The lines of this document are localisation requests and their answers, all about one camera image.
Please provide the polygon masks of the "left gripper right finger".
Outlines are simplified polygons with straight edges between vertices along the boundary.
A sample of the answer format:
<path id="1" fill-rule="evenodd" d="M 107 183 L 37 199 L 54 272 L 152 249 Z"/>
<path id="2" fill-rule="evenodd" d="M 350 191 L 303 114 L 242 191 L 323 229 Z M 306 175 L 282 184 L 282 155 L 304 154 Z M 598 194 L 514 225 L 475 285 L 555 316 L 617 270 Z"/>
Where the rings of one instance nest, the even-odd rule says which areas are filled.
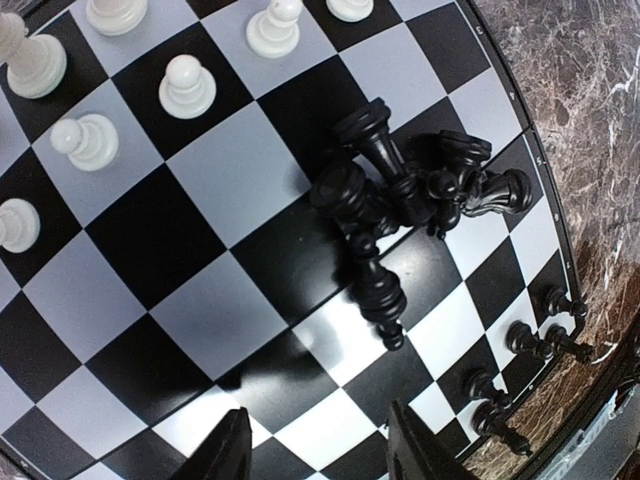
<path id="1" fill-rule="evenodd" d="M 463 478 L 463 468 L 408 405 L 391 403 L 388 426 L 390 479 Z"/>

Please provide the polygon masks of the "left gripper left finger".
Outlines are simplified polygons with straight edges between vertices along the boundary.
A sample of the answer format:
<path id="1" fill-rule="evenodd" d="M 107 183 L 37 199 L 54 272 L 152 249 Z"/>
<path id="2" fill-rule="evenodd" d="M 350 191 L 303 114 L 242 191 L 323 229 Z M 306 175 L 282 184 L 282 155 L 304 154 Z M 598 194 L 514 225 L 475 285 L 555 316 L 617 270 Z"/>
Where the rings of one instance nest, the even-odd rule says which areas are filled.
<path id="1" fill-rule="evenodd" d="M 230 410 L 184 464 L 185 479 L 249 479 L 252 431 L 246 408 Z"/>

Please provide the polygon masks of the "black white chessboard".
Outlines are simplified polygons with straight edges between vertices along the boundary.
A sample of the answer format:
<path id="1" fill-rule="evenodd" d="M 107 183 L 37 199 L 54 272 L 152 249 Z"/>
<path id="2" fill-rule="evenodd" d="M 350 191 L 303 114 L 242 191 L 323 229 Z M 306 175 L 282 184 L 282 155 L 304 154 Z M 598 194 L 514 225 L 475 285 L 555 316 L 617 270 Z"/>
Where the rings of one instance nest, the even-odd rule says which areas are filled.
<path id="1" fill-rule="evenodd" d="M 378 1 L 345 23 L 308 1 L 277 60 L 246 44 L 261 1 L 153 1 L 118 37 L 85 8 L 25 19 L 67 52 L 51 95 L 1 90 L 1 196 L 41 219 L 33 247 L 1 256 L 1 450 L 33 477 L 167 479 L 244 407 L 253 478 L 382 479 L 393 400 L 465 458 L 481 443 L 465 373 L 522 400 L 550 363 L 510 352 L 510 324 L 581 330 L 545 312 L 548 288 L 579 292 L 566 228 L 472 3 Z M 407 297 L 395 352 L 307 196 L 330 128 L 375 98 L 404 159 L 456 130 L 491 143 L 491 171 L 532 182 L 524 213 L 381 240 Z"/>

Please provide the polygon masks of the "black piece pile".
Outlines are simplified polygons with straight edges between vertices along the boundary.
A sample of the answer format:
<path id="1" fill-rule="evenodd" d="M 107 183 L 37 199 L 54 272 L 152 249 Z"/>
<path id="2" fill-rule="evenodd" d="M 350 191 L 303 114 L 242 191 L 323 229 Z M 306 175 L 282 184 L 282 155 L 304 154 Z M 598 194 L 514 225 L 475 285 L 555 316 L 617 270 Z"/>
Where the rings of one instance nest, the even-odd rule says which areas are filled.
<path id="1" fill-rule="evenodd" d="M 532 185 L 520 169 L 484 169 L 491 144 L 451 130 L 436 135 L 432 159 L 406 162 L 390 137 L 390 116 L 376 98 L 333 127 L 338 145 L 326 151 L 331 161 L 309 200 L 344 232 L 356 266 L 351 296 L 385 348 L 396 351 L 404 344 L 399 319 L 407 298 L 398 275 L 382 266 L 378 240 L 400 227 L 444 239 L 463 216 L 524 212 Z"/>

